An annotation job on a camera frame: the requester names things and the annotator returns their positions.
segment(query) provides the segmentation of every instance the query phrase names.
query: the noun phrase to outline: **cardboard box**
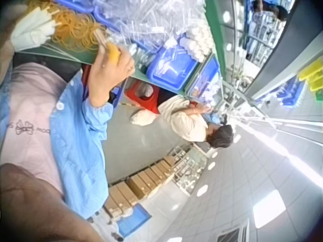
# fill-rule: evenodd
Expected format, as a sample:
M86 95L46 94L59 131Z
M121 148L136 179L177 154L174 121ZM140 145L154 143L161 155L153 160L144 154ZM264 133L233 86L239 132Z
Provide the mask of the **cardboard box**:
M165 167L165 169L169 172L169 173L173 173L173 169L171 168L171 166L164 160L161 160L160 163Z
M152 181L152 179L149 178L149 176L144 171L139 172L138 175L151 190L157 188L157 185Z
M149 176L150 179L153 180L153 182L159 186L163 183L163 181L152 171L151 168L147 168L145 170L145 173Z
M157 175L157 177L164 183L164 181L166 180L166 176L161 170L159 170L157 165L152 165L150 168Z
M176 163L176 159L174 156L168 155L164 157L164 160L170 165L170 167L173 167Z
M126 181L126 183L138 199L147 197L151 191L139 175L133 175Z
M122 211L111 196L108 196L104 203L105 210L111 215L112 218L117 218L122 215Z
M123 181L118 183L117 188L122 193L122 195L127 199L127 201L131 204L131 206L135 206L138 203L138 198L131 191L131 189L127 186L127 184Z
M172 174L172 172L167 170L161 162L158 162L156 166L158 167L159 170L161 170L161 172L164 174L165 177L169 177Z
M128 213L128 210L132 208L130 203L122 195L117 186L109 188L109 195L113 198L113 200L119 206L123 213Z

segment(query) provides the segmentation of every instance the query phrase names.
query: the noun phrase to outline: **skin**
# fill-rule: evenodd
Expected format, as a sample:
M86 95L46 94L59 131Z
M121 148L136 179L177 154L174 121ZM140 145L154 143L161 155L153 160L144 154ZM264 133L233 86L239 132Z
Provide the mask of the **skin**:
M220 128L219 125L215 125L215 124L210 124L207 128L206 128L206 136L212 135L215 131L217 131Z
M14 55L10 40L5 39L9 36L2 35L1 82ZM109 92L135 72L131 55L125 48L118 48L121 53L118 62L112 63L109 49L100 46L91 68L88 87L94 108L105 105ZM64 198L51 184L13 164L0 166L0 177L1 241L103 241L86 220L65 205Z

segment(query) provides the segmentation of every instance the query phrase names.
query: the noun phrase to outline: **blue tray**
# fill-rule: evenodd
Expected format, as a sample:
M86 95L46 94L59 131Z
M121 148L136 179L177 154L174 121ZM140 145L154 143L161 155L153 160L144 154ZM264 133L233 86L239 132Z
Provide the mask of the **blue tray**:
M117 33L121 33L120 28L118 28L115 25L115 21L116 19L110 18L107 19L102 13L101 13L101 7L100 6L95 6L94 7L94 12L93 15L95 17L95 19L106 25L110 30L117 32ZM142 48L143 50L149 51L151 53L156 53L159 50L158 48L149 48L148 46L146 46L142 41L136 41L136 40L131 40L132 42L136 43L140 48Z
M181 46L169 49L162 47L149 65L146 74L153 84L177 92L183 88L196 65L197 61L193 60Z
M210 58L207 63L204 65L202 71L197 75L196 79L190 83L185 93L194 99L198 99L203 95L203 92L207 89L208 85L214 78L214 76L219 73L219 63L217 58L213 56ZM194 94L195 87L198 87L198 93Z
M55 0L55 2L85 14L92 13L94 10L94 6L90 0L81 0L79 2L74 2L73 0Z
M283 106L294 107L299 101L299 98L301 97L301 93L303 91L304 86L305 86L305 82L298 82L297 87L295 89L295 93L292 94L292 97L283 99L282 101Z
M151 218L151 215L138 203L133 207L133 214L126 218L121 218L117 224L119 233L123 238L130 236Z

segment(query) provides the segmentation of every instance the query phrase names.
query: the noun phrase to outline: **blue shirt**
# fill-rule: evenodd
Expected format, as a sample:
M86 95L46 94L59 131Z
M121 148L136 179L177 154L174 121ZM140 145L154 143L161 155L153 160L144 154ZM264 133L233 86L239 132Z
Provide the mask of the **blue shirt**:
M0 87L0 147L10 115L12 63ZM94 108L83 101L82 74L78 72L61 94L49 117L52 151L68 207L87 219L108 197L105 160L101 141L107 138L107 121L113 106Z

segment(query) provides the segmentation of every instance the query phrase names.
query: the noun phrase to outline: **hand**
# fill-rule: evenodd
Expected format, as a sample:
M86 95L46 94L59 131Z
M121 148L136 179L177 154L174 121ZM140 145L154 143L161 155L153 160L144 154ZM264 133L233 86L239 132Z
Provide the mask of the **hand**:
M109 58L109 49L106 51L103 46L99 47L88 79L89 101L93 107L105 105L109 99L109 92L135 72L135 62L130 53L124 47L118 48L120 56L115 63Z
M197 113L208 113L212 111L211 107L208 107L204 104L198 104L195 108Z

